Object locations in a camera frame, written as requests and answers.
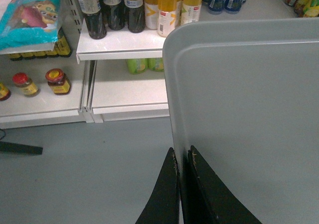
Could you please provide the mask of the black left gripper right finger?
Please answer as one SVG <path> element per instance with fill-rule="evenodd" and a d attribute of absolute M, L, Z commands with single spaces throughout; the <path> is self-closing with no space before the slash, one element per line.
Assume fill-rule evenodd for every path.
<path fill-rule="evenodd" d="M 186 214 L 190 224 L 259 224 L 191 146 L 185 163 Z"/>

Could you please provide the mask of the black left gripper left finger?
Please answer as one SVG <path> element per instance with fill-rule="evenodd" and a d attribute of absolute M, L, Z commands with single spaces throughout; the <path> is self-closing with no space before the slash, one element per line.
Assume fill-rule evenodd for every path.
<path fill-rule="evenodd" d="M 179 205 L 179 171 L 175 151 L 171 147 L 167 151 L 150 198 L 136 223 L 177 224 Z"/>

